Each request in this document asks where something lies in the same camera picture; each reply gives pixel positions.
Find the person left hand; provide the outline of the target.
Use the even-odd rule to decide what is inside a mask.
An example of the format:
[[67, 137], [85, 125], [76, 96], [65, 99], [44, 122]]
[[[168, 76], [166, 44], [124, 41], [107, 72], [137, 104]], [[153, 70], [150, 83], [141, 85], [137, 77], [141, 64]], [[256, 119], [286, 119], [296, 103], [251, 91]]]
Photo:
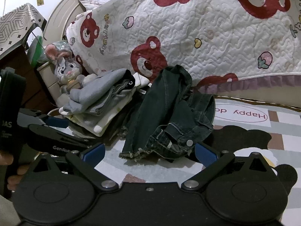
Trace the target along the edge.
[[[10, 154], [1, 152], [1, 166], [12, 166], [14, 157]], [[28, 171], [31, 163], [20, 163], [18, 167], [13, 167], [12, 174], [7, 179], [7, 188], [15, 191], [20, 181]]]

